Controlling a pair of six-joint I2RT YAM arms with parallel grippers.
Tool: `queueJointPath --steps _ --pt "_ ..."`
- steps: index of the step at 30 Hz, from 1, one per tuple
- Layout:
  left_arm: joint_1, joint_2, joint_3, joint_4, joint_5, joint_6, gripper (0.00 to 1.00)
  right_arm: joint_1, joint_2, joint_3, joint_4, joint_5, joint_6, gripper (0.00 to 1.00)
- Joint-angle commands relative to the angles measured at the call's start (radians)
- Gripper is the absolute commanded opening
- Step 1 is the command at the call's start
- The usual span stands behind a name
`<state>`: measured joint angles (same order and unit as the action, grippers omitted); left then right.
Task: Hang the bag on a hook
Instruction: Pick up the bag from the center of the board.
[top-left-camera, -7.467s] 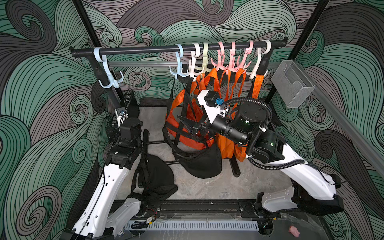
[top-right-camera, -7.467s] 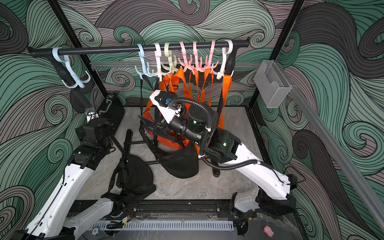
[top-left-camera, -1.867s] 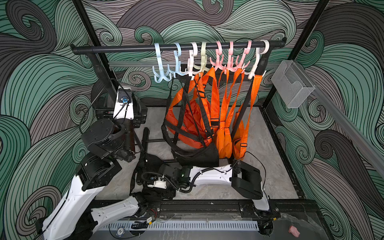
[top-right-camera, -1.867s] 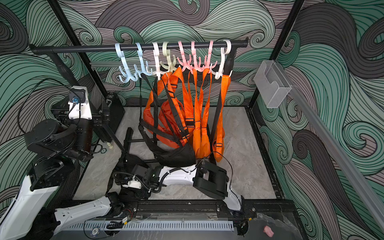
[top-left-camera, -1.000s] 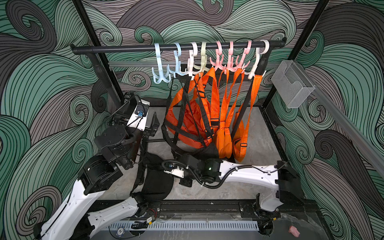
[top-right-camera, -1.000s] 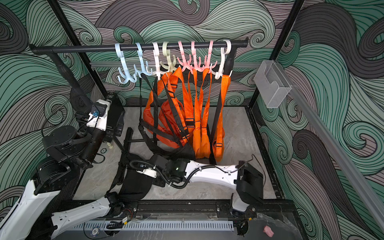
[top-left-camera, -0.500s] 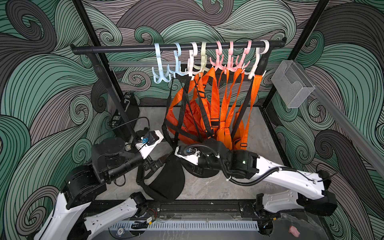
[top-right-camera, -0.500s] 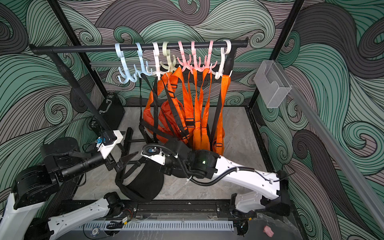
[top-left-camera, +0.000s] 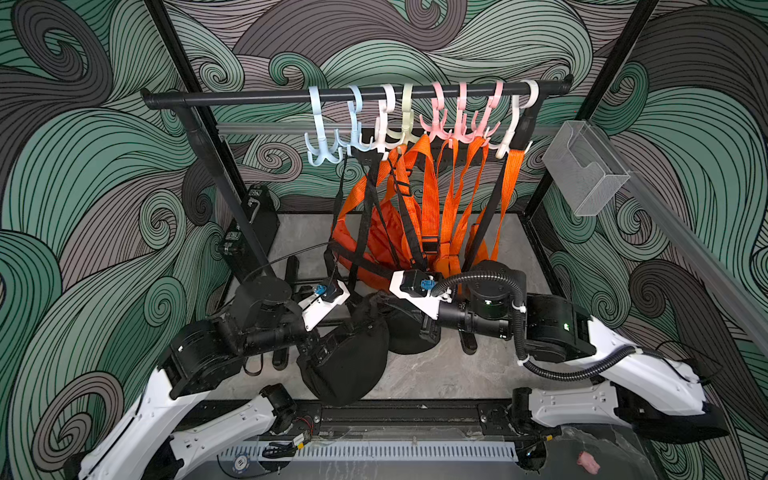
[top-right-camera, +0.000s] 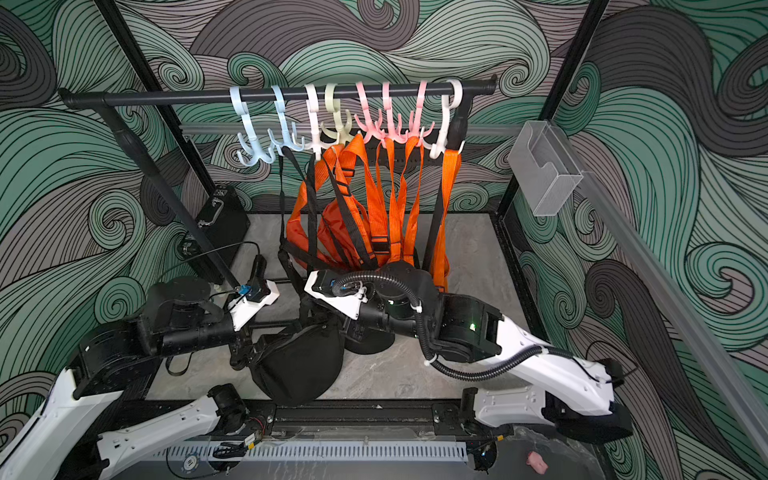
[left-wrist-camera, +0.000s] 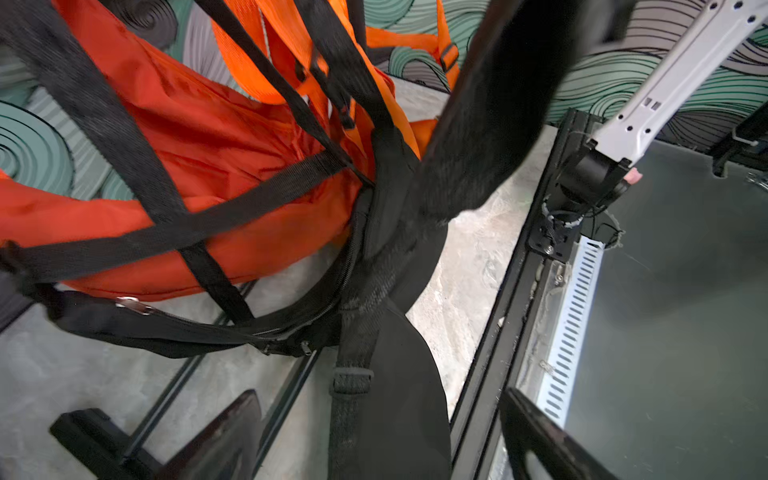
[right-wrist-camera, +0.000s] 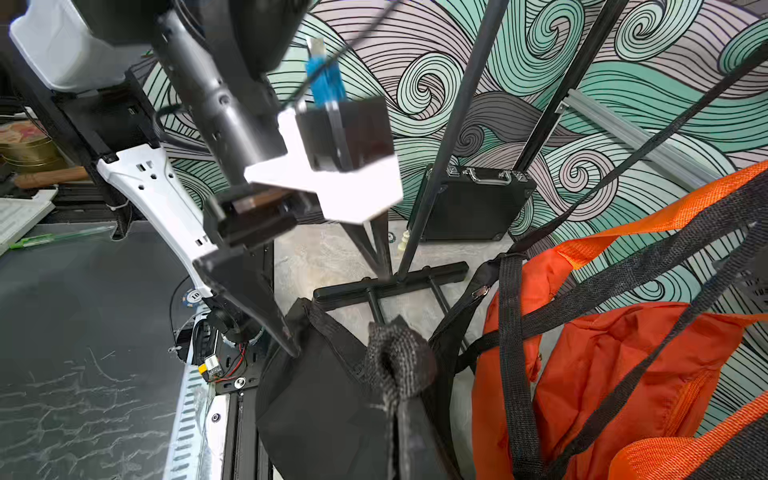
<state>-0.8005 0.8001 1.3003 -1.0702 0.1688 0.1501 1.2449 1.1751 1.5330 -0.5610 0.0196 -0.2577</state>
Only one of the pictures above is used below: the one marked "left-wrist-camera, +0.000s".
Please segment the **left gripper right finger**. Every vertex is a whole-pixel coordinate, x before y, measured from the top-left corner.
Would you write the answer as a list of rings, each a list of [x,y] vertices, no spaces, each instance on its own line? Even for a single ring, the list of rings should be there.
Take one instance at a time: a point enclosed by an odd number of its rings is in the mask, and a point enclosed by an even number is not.
[[[504,391],[499,414],[514,479],[532,478],[526,460],[531,453],[552,479],[617,480],[520,390]]]

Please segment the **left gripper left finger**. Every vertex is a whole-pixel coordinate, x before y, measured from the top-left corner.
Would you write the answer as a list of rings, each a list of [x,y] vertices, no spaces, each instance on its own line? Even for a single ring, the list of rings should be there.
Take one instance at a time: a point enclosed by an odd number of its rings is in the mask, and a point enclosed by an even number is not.
[[[252,479],[262,434],[261,405],[249,389],[163,465],[155,479]]]

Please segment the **red orange black backpack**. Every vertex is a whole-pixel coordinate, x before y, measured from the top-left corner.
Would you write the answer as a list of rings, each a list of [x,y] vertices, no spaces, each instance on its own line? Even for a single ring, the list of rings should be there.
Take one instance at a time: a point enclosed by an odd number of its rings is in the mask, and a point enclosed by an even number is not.
[[[289,111],[234,82],[201,1],[48,1],[105,77],[191,213],[226,203],[320,153]],[[107,156],[1,36],[1,248],[119,237],[151,219]],[[375,160],[356,160],[304,195],[207,239],[225,277],[276,273],[342,233]],[[171,251],[60,279],[97,297],[150,301],[205,291]]]

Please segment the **black sling bag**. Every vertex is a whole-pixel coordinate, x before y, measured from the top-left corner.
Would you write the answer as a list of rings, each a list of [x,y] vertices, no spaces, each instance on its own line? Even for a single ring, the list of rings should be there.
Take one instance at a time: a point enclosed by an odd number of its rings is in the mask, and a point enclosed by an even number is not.
[[[105,77],[48,1],[7,1],[1,36],[68,111],[133,189],[151,219],[147,228],[119,237],[21,248],[1,248],[1,267],[19,292],[44,305],[70,333],[169,358],[184,358],[250,344],[267,345],[260,320],[208,253],[210,237],[235,229],[304,195],[353,164],[321,128],[299,94],[221,1],[202,8],[249,56],[290,107],[297,123],[323,150],[252,190],[191,213],[168,172]],[[231,327],[199,324],[121,297],[106,300],[56,288],[60,279],[88,276],[171,251],[179,252],[203,289],[234,318]]]

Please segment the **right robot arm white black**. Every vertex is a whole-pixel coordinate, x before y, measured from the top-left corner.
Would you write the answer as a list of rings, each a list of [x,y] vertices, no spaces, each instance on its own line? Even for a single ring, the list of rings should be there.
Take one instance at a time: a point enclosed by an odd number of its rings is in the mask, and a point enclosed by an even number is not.
[[[767,122],[767,5],[642,1],[624,37],[566,77],[558,133],[526,222],[532,251],[566,261],[582,222],[640,179],[655,139],[702,148],[718,165],[758,144]]]

